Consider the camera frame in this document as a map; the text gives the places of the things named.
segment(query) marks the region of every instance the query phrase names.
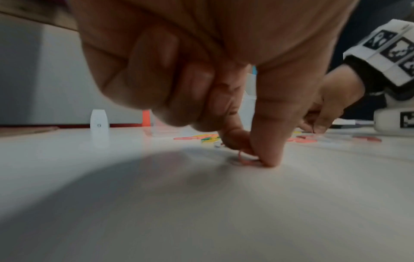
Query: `fingernail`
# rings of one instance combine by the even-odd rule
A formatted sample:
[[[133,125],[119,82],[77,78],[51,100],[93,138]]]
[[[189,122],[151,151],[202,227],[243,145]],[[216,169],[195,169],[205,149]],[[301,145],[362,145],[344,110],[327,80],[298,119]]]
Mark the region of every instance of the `fingernail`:
[[[155,41],[157,41],[161,65],[165,68],[171,67],[178,56],[178,37],[169,32],[163,32],[155,38]]]
[[[325,126],[314,126],[314,133],[315,134],[324,134],[326,132]]]
[[[191,82],[191,92],[197,101],[202,100],[208,93],[214,74],[206,71],[196,70]]]
[[[231,94],[221,93],[217,95],[213,102],[213,113],[217,116],[226,114],[233,103],[233,99]]]

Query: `white device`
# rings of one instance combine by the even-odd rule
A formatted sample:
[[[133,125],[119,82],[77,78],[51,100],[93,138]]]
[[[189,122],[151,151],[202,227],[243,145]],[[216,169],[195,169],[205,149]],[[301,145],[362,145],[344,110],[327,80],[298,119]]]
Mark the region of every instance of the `white device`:
[[[378,132],[414,136],[414,23],[391,20],[344,53],[367,94],[384,92],[387,108],[374,114]]]

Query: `hand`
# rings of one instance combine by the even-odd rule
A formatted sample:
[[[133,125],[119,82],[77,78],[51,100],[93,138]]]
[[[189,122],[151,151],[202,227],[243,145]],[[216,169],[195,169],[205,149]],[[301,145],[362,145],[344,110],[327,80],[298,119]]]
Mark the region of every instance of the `hand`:
[[[364,84],[347,65],[327,74],[313,105],[299,125],[305,131],[323,134],[340,118],[344,109],[360,100],[365,93]]]
[[[357,0],[71,0],[85,57],[111,100],[219,130],[278,165]],[[257,65],[251,134],[237,114]]]

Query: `gray wall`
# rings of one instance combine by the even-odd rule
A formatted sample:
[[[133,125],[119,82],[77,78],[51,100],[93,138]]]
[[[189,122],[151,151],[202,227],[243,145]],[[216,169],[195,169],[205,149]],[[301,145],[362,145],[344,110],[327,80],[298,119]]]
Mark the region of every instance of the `gray wall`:
[[[0,125],[87,124],[93,109],[142,122],[99,93],[77,32],[0,14]]]

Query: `table surface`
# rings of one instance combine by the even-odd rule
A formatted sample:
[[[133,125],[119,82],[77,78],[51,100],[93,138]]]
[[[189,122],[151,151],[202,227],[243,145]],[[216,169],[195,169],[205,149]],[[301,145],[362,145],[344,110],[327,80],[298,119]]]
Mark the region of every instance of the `table surface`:
[[[413,138],[289,143],[266,169],[146,133],[1,138],[0,261],[414,261]]]

